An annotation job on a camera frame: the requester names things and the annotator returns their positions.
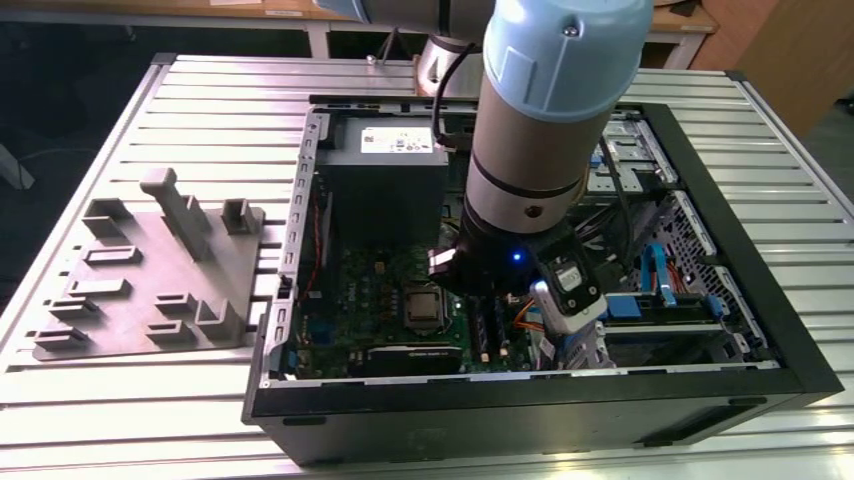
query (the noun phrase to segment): white label on power supply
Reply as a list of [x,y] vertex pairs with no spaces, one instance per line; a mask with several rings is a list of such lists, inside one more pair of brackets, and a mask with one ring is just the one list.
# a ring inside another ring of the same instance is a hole
[[430,127],[371,127],[362,130],[362,153],[432,153]]

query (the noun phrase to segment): black cable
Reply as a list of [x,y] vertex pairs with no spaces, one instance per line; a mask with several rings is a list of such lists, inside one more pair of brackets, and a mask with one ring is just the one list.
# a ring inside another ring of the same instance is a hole
[[634,232],[631,227],[631,217],[629,213],[629,200],[626,199],[626,192],[623,191],[623,182],[619,178],[619,172],[617,171],[617,164],[614,163],[614,157],[611,156],[611,150],[605,137],[599,139],[599,147],[602,149],[602,158],[605,164],[609,166],[609,174],[614,181],[614,190],[617,191],[617,199],[619,201],[621,213],[623,214],[623,221],[626,222],[626,251],[623,254],[623,265],[629,265],[631,260],[631,245],[634,240]]
[[575,232],[582,233],[585,229],[589,227],[599,227],[607,222],[607,217],[614,213],[614,207],[619,206],[619,204],[613,203],[607,207],[602,208],[597,213],[594,213],[590,217],[587,217],[582,223],[575,225]]
[[383,52],[380,55],[380,65],[386,64],[386,60],[388,60],[388,54],[391,53],[391,47],[395,44],[395,38],[398,37],[398,27],[391,29],[391,33],[386,37],[386,41],[383,42],[383,46],[379,47]]
[[436,89],[436,96],[432,98],[432,138],[439,145],[443,147],[452,147],[448,145],[448,137],[442,133],[442,128],[439,127],[439,109],[442,107],[442,97],[444,96],[444,89],[448,88],[448,82],[451,81],[451,77],[454,76],[454,72],[463,64],[466,57],[475,49],[475,44],[470,43],[466,45],[466,49],[462,51],[459,56],[451,62],[451,66],[448,67],[444,75],[442,75],[442,81],[439,82],[439,88]]

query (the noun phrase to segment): green circuit board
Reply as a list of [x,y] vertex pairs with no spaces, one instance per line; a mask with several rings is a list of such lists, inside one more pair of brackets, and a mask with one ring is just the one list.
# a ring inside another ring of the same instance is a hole
[[530,367],[524,331],[511,332],[512,318],[503,318],[508,355],[482,362],[472,355],[468,314],[463,298],[442,291],[444,326],[416,332],[404,325],[407,288],[438,287],[427,278],[427,247],[398,251],[344,250],[339,267],[330,272],[322,302],[304,309],[299,338],[300,378],[347,378],[354,352],[368,346],[442,344],[463,351],[460,373],[524,371]]

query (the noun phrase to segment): motherboard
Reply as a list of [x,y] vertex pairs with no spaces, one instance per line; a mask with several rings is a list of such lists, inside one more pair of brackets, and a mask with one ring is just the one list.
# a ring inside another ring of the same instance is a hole
[[[531,369],[528,335],[512,328],[522,299],[462,298],[439,288],[427,278],[427,250],[342,251],[339,268],[326,272],[330,288],[303,300],[300,378],[406,375],[430,365],[438,373]],[[472,351],[480,335],[495,348]]]

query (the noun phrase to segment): orange wire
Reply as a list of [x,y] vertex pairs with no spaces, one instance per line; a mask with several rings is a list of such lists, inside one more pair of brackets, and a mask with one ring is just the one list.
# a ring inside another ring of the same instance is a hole
[[524,305],[524,307],[522,307],[522,310],[519,310],[519,313],[516,313],[516,318],[512,319],[512,326],[515,328],[527,328],[530,330],[538,330],[542,332],[543,331],[542,325],[522,321],[522,319],[524,318],[524,314],[527,313],[527,311],[531,309],[532,306],[534,306],[534,300],[530,300],[528,303]]

